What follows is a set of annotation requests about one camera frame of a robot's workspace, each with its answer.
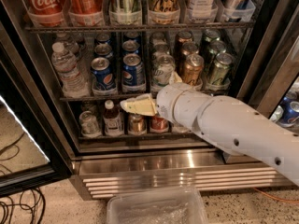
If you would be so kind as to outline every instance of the white robotic arm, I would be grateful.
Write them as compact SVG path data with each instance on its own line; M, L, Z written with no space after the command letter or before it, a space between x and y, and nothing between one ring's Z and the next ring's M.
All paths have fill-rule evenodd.
M232 155L248 155L275 168L299 186L299 138L250 106L228 96L195 91L174 83L159 91L159 114L189 128Z

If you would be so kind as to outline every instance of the orange cable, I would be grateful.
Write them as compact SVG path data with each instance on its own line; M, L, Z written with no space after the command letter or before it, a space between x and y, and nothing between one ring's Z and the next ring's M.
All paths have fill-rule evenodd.
M273 200L276 200L276 201L279 201L279 202L283 202L283 203L290 203L290 204L299 204L299 200L288 200L288 199L282 199L282 198L279 198L279 197L276 197L276 196L273 196L269 193L266 193L262 190L259 190L259 189L256 189L256 188L253 188L255 189L256 191L260 192L262 195L268 197L268 198L271 198Z

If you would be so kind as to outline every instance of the beverage cooler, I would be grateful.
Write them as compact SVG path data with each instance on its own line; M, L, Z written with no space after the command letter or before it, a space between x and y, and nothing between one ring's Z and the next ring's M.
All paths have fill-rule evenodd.
M1 106L29 142L20 170L1 166L1 194L64 178L84 200L293 185L254 157L122 104L182 81L299 134L298 0L0 2Z

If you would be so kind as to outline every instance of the bottle cap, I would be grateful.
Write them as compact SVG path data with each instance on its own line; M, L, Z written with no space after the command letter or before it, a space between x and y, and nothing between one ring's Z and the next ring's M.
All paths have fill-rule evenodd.
M55 42L52 45L52 49L53 49L54 52L57 52L57 53L63 52L64 51L64 43L62 43L62 42Z
M67 34L66 34L66 33L56 34L56 36L57 36L57 37L65 37L65 36L67 36Z
M105 101L105 108L106 109L112 109L114 107L113 101L107 100Z

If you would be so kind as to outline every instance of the refrigerator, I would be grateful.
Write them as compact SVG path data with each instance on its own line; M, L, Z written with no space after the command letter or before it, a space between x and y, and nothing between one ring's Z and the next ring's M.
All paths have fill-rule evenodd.
M228 155L191 132L175 133L170 129L151 133L150 119L146 119L147 132L142 135L126 131L124 114L123 135L82 136L82 102L96 102L102 115L107 99L117 103L151 92L150 68L142 92L122 92L119 86L119 92L113 95L69 98L64 96L50 59L58 33L83 34L88 52L93 55L95 36L111 32L117 44L115 57L120 62L123 34L138 31L143 39L144 63L150 67L152 33L166 33L173 47L174 36L180 31L192 31L199 44L205 29L219 29L235 56L230 84L225 91L201 91L232 96L270 118L298 76L298 0L250 1L255 9L248 21L185 22L182 6L178 23L151 24L147 0L140 0L142 21L135 25L114 24L107 10L105 23L99 26L68 23L38 27L28 19L28 0L0 0L2 106L9 107L43 160L16 171L3 168L1 196L66 178L84 200L170 186L196 186L205 191L292 185L274 168L252 157ZM288 129L296 131L295 126ZM31 152L27 155L28 161L36 157Z

